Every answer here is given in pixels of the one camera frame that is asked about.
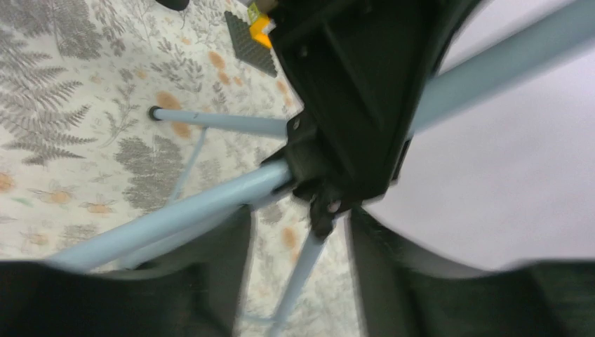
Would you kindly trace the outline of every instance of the gray leaf print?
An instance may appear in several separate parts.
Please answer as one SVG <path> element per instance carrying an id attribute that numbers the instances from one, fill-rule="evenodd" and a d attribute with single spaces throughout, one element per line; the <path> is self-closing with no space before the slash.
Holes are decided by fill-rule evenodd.
<path id="1" fill-rule="evenodd" d="M 230 142 L 229 140 L 225 140 L 225 154 L 228 158 L 235 161 L 235 169 L 244 173 L 250 169 L 248 163 L 246 163 L 243 159 L 245 154 L 245 150 L 241 148 L 236 142 Z"/>
<path id="2" fill-rule="evenodd" d="M 223 42 L 217 37 L 218 27 L 225 24 L 222 11 L 222 2 L 219 0 L 192 0 L 194 11 L 189 21 L 190 27 L 196 35 L 196 43 L 222 49 Z"/>
<path id="3" fill-rule="evenodd" d="M 75 244 L 86 241 L 97 234 L 99 234 L 99 230 L 96 223 L 64 226 L 62 233 L 60 233 L 60 242 L 56 248 L 66 249 Z"/>
<path id="4" fill-rule="evenodd" d="M 261 236 L 257 236 L 254 240 L 254 254 L 258 257 L 258 270 L 263 279 L 266 280 L 267 286 L 273 291 L 277 292 L 281 289 L 281 280 L 277 274 L 278 269 L 275 265 L 275 257 L 269 252 L 267 248 L 267 241 Z"/>
<path id="5" fill-rule="evenodd" d="M 29 226 L 27 231 L 21 232 L 20 235 L 22 237 L 22 243 L 20 245 L 20 251 L 22 253 L 31 254 L 34 251 L 34 247 L 44 249 L 48 246 L 48 235 L 40 232 L 38 228 Z"/>
<path id="6" fill-rule="evenodd" d="M 221 182 L 221 163 L 217 159 L 202 161 L 198 165 L 201 189 L 207 190 Z"/>
<path id="7" fill-rule="evenodd" d="M 184 165 L 180 147 L 155 135 L 150 147 L 139 137 L 119 141 L 116 160 L 134 176 L 123 196 L 135 209 L 151 213 L 166 204 Z"/>
<path id="8" fill-rule="evenodd" d="M 109 42 L 109 47 L 115 56 L 122 56 L 126 45 L 122 39 L 125 32 L 120 15 L 116 12 L 112 0 L 97 0 L 91 5 L 95 19 L 103 24 L 103 37 Z"/>
<path id="9" fill-rule="evenodd" d="M 13 222 L 14 220 L 16 220 L 16 219 L 11 218 L 10 216 L 3 216 L 2 214 L 0 214 L 0 224 L 10 223 L 10 222 Z"/>
<path id="10" fill-rule="evenodd" d="M 194 59 L 186 57 L 186 53 L 177 44 L 172 45 L 167 39 L 160 41 L 157 48 L 169 57 L 173 56 L 173 59 L 159 64 L 153 62 L 151 68 L 174 83 L 176 88 L 190 93 L 199 93 L 203 88 L 202 66 Z"/>
<path id="11" fill-rule="evenodd" d="M 107 182 L 107 179 L 111 176 L 113 176 L 113 174 L 99 172 L 99 175 L 97 177 L 91 178 L 89 181 L 91 181 L 92 183 L 105 184 Z"/>
<path id="12" fill-rule="evenodd" d="M 112 102 L 118 105 L 118 115 L 120 120 L 119 122 L 116 122 L 116 119 L 111 112 L 104 111 L 107 121 L 109 122 L 109 133 L 111 136 L 100 147 L 106 147 L 109 144 L 112 144 L 112 142 L 121 132 L 127 131 L 129 128 L 138 123 L 138 119 L 129 118 L 131 112 L 134 112 L 140 108 L 140 105 L 132 104 L 131 102 L 131 96 L 136 89 L 136 85 L 133 84 L 133 75 L 130 70 L 127 69 L 120 69 L 119 72 L 124 82 L 124 86 L 116 86 L 116 90 L 121 96 L 121 99 L 114 98 Z"/>
<path id="13" fill-rule="evenodd" d="M 283 218 L 283 211 L 277 203 L 274 203 L 260 209 L 260 216 L 263 223 L 267 225 L 276 225 Z"/>
<path id="14" fill-rule="evenodd" d="M 82 60 L 100 57 L 101 34 L 89 20 L 85 1 L 5 1 L 0 21 L 26 37 L 52 34 L 62 56 Z"/>
<path id="15" fill-rule="evenodd" d="M 127 30 L 137 39 L 147 42 L 152 48 L 151 40 L 159 36 L 156 19 L 149 11 L 155 7 L 155 0 L 135 0 L 123 1 L 122 5 L 126 8 L 130 16 L 126 17 L 124 24 Z"/>
<path id="16" fill-rule="evenodd" d="M 269 157 L 270 154 L 267 154 L 261 147 L 256 147 L 256 151 L 254 154 L 254 164 L 261 165 L 261 163 Z"/>
<path id="17" fill-rule="evenodd" d="M 320 326 L 315 324 L 320 319 L 321 308 L 318 301 L 302 297 L 295 306 L 293 319 L 287 324 L 288 337 L 302 336 L 329 336 L 327 331 L 320 331 Z"/>
<path id="18" fill-rule="evenodd" d="M 38 66 L 51 57 L 25 51 L 25 47 L 27 43 L 0 29 L 0 125 L 15 137 L 3 148 L 32 152 L 23 160 L 30 165 L 45 165 L 58 158 L 83 158 L 60 148 L 96 141 L 65 133 L 78 126 L 89 110 L 88 105 L 83 105 L 74 111 L 62 111 L 82 83 L 58 81 L 56 78 L 66 69 Z"/>
<path id="19" fill-rule="evenodd" d="M 188 14 L 190 13 L 190 7 L 186 7 L 185 10 L 178 12 L 178 14 L 180 15 L 180 17 L 182 18 L 182 26 L 180 27 L 180 30 L 184 29 L 184 26 L 186 25 L 186 17 L 188 16 Z"/>
<path id="20" fill-rule="evenodd" d="M 215 111 L 217 111 L 220 114 L 229 114 L 229 108 L 227 107 L 227 98 L 223 93 L 223 87 L 221 87 L 221 83 L 215 82 L 213 84 L 213 92 L 215 92 L 215 97 L 213 97 L 211 102 L 215 107 Z"/>

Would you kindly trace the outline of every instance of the fern leaf pattern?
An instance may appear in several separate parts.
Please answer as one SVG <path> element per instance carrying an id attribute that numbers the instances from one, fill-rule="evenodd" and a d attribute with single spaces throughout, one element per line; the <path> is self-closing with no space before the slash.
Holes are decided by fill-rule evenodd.
<path id="1" fill-rule="evenodd" d="M 89 7 L 80 0 L 5 1 L 0 22 L 26 37 L 51 35 L 60 55 L 92 60 L 100 57 L 102 35 L 89 20 Z"/>
<path id="2" fill-rule="evenodd" d="M 111 144 L 120 133 L 127 131 L 138 123 L 138 119 L 131 118 L 130 114 L 140 108 L 139 104 L 133 104 L 133 94 L 136 90 L 136 85 L 133 83 L 133 75 L 130 70 L 120 69 L 120 77 L 124 83 L 123 86 L 117 86 L 116 90 L 120 97 L 114 98 L 113 102 L 118 106 L 118 116 L 120 122 L 116 122 L 114 115 L 111 112 L 104 111 L 109 122 L 109 139 L 101 145 L 106 147 Z"/>
<path id="3" fill-rule="evenodd" d="M 173 55 L 173 59 L 159 64 L 153 62 L 151 69 L 174 83 L 177 89 L 193 94 L 200 93 L 204 77 L 202 66 L 189 58 L 179 45 L 172 44 L 165 38 L 159 42 L 157 48 L 165 54 Z"/>
<path id="4" fill-rule="evenodd" d="M 24 164 L 47 165 L 54 159 L 83 158 L 61 147 L 96 141 L 64 133 L 77 127 L 89 111 L 88 105 L 62 111 L 80 81 L 59 81 L 63 67 L 38 66 L 48 54 L 30 52 L 27 44 L 10 32 L 0 29 L 0 60 L 5 81 L 0 82 L 0 125 L 15 139 L 3 145 L 7 150 L 25 150 L 32 156 Z"/>
<path id="5" fill-rule="evenodd" d="M 126 45 L 122 38 L 126 31 L 123 20 L 111 0 L 98 0 L 91 5 L 95 19 L 103 24 L 102 35 L 109 42 L 115 56 L 122 56 Z"/>
<path id="6" fill-rule="evenodd" d="M 144 213 L 163 207 L 184 167 L 180 147 L 161 136 L 153 137 L 152 146 L 139 137 L 124 138 L 119 145 L 116 160 L 133 174 L 124 199 Z"/>
<path id="7" fill-rule="evenodd" d="M 152 40 L 161 33 L 156 24 L 156 18 L 151 14 L 157 2 L 153 0 L 125 1 L 123 6 L 128 12 L 124 20 L 126 29 L 138 40 L 149 45 L 152 49 Z"/>

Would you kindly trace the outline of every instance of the orange flower pattern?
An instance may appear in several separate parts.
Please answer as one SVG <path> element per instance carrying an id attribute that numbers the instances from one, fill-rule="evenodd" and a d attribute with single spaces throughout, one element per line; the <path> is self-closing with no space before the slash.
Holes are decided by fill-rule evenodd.
<path id="1" fill-rule="evenodd" d="M 283 244 L 289 249 L 294 249 L 297 246 L 298 239 L 295 236 L 295 231 L 291 227 L 283 229 Z"/>
<path id="2" fill-rule="evenodd" d="M 277 85 L 277 89 L 279 90 L 280 93 L 282 94 L 287 94 L 287 85 L 285 85 L 281 80 L 278 80 L 276 82 Z"/>
<path id="3" fill-rule="evenodd" d="M 34 227 L 28 227 L 26 232 L 21 232 L 20 234 L 22 237 L 20 251 L 22 253 L 33 253 L 34 249 L 37 251 L 44 249 L 50 242 L 49 236 L 46 233 L 40 232 Z"/>
<path id="4" fill-rule="evenodd" d="M 47 191 L 29 189 L 37 198 L 47 204 L 65 205 L 73 200 L 75 186 L 60 186 L 56 180 L 52 180 Z"/>
<path id="5" fill-rule="evenodd" d="M 219 70 L 225 69 L 225 61 L 216 51 L 209 51 L 208 59 L 210 60 L 210 63 L 215 66 L 215 68 Z"/>
<path id="6" fill-rule="evenodd" d="M 157 105 L 170 110 L 181 110 L 182 105 L 180 101 L 171 93 L 167 91 L 159 91 L 156 94 Z M 190 139 L 192 132 L 190 131 L 190 125 L 179 121 L 171 122 L 171 128 L 173 132 L 182 139 Z"/>
<path id="7" fill-rule="evenodd" d="M 285 103 L 286 107 L 292 107 L 293 106 L 293 100 L 291 98 L 289 98 L 289 96 L 285 96 L 283 97 L 283 102 Z"/>
<path id="8" fill-rule="evenodd" d="M 15 178 L 7 172 L 0 172 L 0 193 L 8 193 L 16 186 Z"/>
<path id="9" fill-rule="evenodd" d="M 224 84 L 226 86 L 228 86 L 228 85 L 231 84 L 231 81 L 229 80 L 229 77 L 224 72 L 219 72 L 217 74 L 217 77 L 219 77 L 219 81 L 221 81 L 222 84 Z"/>
<path id="10" fill-rule="evenodd" d="M 87 209 L 89 213 L 107 215 L 114 212 L 114 209 L 110 206 L 115 203 L 115 200 L 107 200 L 101 194 L 98 194 L 95 202 L 84 202 L 79 207 Z"/>
<path id="11" fill-rule="evenodd" d="M 134 69 L 134 73 L 136 74 L 136 76 L 139 79 L 146 79 L 147 76 L 149 76 L 149 75 L 147 75 L 147 72 L 143 68 L 141 68 L 141 67 L 136 67 Z"/>

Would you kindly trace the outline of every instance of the floor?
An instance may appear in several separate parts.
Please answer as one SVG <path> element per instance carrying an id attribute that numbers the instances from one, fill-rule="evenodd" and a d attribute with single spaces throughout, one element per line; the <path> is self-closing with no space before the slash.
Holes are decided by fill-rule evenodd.
<path id="1" fill-rule="evenodd" d="M 235 60 L 223 11 L 192 0 L 5 1 L 0 11 L 0 258 L 43 258 L 162 207 L 203 130 L 146 109 L 289 117 L 286 80 Z M 209 130 L 183 196 L 255 169 L 281 143 Z M 289 198 L 257 214 L 244 310 L 271 315 L 307 233 Z M 342 228 L 284 336 L 360 336 Z M 242 336 L 263 327 L 242 321 Z"/>

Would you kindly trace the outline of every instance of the rubber foot cap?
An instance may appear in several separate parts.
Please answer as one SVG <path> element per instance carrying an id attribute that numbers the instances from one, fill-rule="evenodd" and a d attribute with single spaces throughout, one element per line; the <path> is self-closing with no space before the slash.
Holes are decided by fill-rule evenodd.
<path id="1" fill-rule="evenodd" d="M 152 107 L 149 108 L 149 111 L 147 111 L 147 114 L 149 115 L 149 118 L 153 121 L 161 121 L 159 118 L 155 117 L 155 112 L 158 109 L 163 109 L 162 107 L 158 107 L 156 105 L 153 105 Z"/>

